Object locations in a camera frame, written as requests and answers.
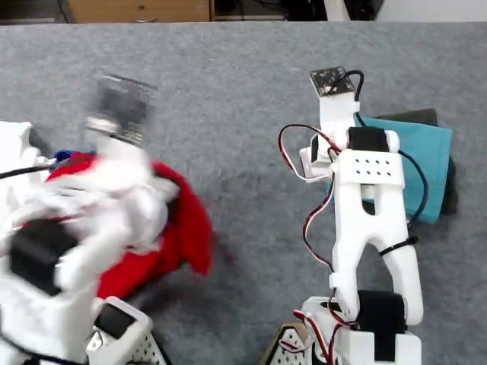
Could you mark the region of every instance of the black wire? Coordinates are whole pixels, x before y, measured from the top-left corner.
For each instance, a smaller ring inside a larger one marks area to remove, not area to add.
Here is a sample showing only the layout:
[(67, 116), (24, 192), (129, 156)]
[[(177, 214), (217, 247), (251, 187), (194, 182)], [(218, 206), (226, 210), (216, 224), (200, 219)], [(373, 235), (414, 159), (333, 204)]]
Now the black wire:
[(22, 169), (16, 169), (12, 171), (7, 171), (5, 173), (0, 173), (0, 180), (7, 179), (8, 177), (14, 177), (19, 175), (24, 175), (25, 173), (38, 173), (39, 171), (44, 171), (48, 169), (57, 169), (58, 167), (63, 167), (67, 165), (71, 165), (77, 162), (83, 162), (89, 160), (89, 157), (81, 157), (75, 159), (68, 159), (61, 161), (59, 163), (51, 163), (50, 165), (39, 165), (39, 166), (32, 166), (32, 167), (24, 167)]
[(421, 181), (423, 182), (423, 197), (421, 199), (421, 203), (419, 203), (418, 209), (416, 209), (416, 212), (411, 216), (411, 219), (409, 219), (408, 228), (411, 228), (411, 226), (418, 220), (421, 213), (425, 210), (426, 202), (428, 201), (429, 186), (426, 176), (423, 173), (423, 170), (421, 170), (419, 163), (417, 163), (414, 158), (404, 151), (399, 150), (399, 154), (407, 158), (414, 165), (418, 171), (419, 177), (421, 177)]
[(346, 78), (353, 76), (353, 75), (358, 75), (360, 76), (360, 81), (358, 82), (357, 90), (355, 91), (355, 101), (358, 101), (360, 99), (360, 93), (362, 92), (362, 87), (364, 86), (364, 72), (360, 70), (350, 70), (347, 71), (345, 74), (342, 75), (341, 78), (336, 80), (332, 86), (330, 87), (328, 94), (331, 93), (336, 87)]
[(39, 171), (48, 170), (51, 167), (55, 167), (55, 164), (52, 165), (40, 165), (40, 166), (33, 166), (33, 167), (25, 167), (23, 169), (17, 169), (12, 171), (7, 171), (6, 173), (0, 173), (0, 180), (6, 179), (8, 177), (24, 175), (25, 173), (37, 173)]
[[(336, 80), (332, 84), (331, 88), (329, 89), (328, 94), (331, 93), (333, 91), (333, 89), (335, 89), (340, 84), (340, 82), (342, 82), (347, 77), (352, 76), (352, 75), (358, 75), (360, 77), (360, 81), (358, 82), (357, 89), (355, 90), (355, 101), (359, 101), (360, 100), (360, 93), (362, 92), (362, 88), (364, 86), (364, 72), (362, 72), (360, 70), (350, 70), (350, 71), (347, 71), (341, 78), (339, 78), (338, 80)], [(355, 113), (354, 115), (355, 115), (355, 118), (358, 121), (358, 124), (360, 124), (360, 126), (362, 126), (362, 127), (366, 127), (366, 125), (364, 123), (364, 120), (362, 119), (362, 117), (360, 116), (360, 114), (359, 113)]]
[(64, 18), (64, 21), (66, 23), (69, 24), (69, 20), (68, 20), (68, 17), (66, 16), (66, 13), (64, 12), (64, 9), (62, 8), (62, 3), (61, 3), (62, 0), (57, 0), (58, 2), (58, 6), (59, 6), (59, 10), (61, 11), (61, 14), (62, 14), (62, 17)]

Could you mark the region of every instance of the drawer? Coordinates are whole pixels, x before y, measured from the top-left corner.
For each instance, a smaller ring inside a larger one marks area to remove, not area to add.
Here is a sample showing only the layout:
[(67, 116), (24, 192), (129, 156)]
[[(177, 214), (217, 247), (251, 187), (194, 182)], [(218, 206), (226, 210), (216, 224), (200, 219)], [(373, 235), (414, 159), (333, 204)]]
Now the drawer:
[(209, 0), (69, 0), (77, 23), (210, 21)]

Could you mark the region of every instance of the red cloth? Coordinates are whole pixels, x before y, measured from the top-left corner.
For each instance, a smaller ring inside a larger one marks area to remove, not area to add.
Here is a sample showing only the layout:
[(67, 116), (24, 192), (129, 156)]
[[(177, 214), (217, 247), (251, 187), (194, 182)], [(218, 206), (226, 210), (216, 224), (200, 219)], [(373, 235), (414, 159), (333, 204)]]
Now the red cloth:
[[(58, 168), (48, 180), (79, 173), (90, 168), (95, 160), (89, 154), (73, 154), (71, 160), (74, 159), (80, 161)], [(124, 298), (139, 285), (178, 269), (184, 262), (188, 262), (194, 271), (202, 275), (209, 272), (213, 229), (204, 206), (179, 173), (161, 162), (154, 162), (153, 167), (158, 176), (170, 179), (180, 188), (175, 211), (170, 214), (170, 220), (159, 241), (161, 250), (147, 255), (126, 253), (118, 265), (102, 275), (98, 290), (101, 298), (112, 295)]]

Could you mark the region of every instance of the gray carpet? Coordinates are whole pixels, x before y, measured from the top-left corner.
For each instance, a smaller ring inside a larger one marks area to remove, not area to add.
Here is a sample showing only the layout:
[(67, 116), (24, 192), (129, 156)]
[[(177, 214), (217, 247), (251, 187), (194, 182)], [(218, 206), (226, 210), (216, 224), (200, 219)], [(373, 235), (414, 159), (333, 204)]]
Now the gray carpet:
[[(211, 277), (179, 271), (139, 302), (175, 365), (255, 364), (280, 322), (327, 271), (304, 248), (301, 223), (322, 186), (294, 177), (276, 146), (290, 122), (317, 125), (308, 71), (360, 68), (365, 116), (434, 107), (454, 129), (459, 214), (416, 233), (425, 301), (413, 331), (424, 363), (484, 363), (487, 350), (487, 24), (200, 24), (0, 28), (0, 118), (30, 120), (52, 149), (72, 148), (96, 68), (159, 86), (148, 149), (189, 178), (221, 241)], [(289, 137), (297, 153), (309, 135)], [(323, 254), (333, 213), (311, 239)], [(389, 288), (377, 254), (358, 271)]]

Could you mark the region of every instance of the blue object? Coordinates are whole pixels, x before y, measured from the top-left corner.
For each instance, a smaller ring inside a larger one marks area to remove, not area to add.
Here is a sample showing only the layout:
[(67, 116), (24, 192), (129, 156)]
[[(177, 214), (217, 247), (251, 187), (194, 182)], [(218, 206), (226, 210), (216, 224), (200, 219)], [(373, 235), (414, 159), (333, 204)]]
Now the blue object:
[[(69, 159), (73, 154), (78, 153), (79, 151), (74, 150), (59, 150), (54, 154), (54, 158), (56, 159), (56, 164), (63, 162), (64, 160)], [(49, 172), (51, 173), (56, 168), (51, 167), (49, 168)]]
[[(410, 122), (364, 117), (362, 119), (367, 126), (395, 131), (398, 134), (401, 150), (416, 160), (428, 181), (428, 201), (425, 210), (419, 216), (419, 221), (435, 223), (440, 217), (447, 181), (453, 135), (451, 129)], [(403, 169), (406, 179), (404, 203), (406, 213), (408, 217), (411, 217), (421, 203), (423, 184), (416, 168), (404, 157)]]

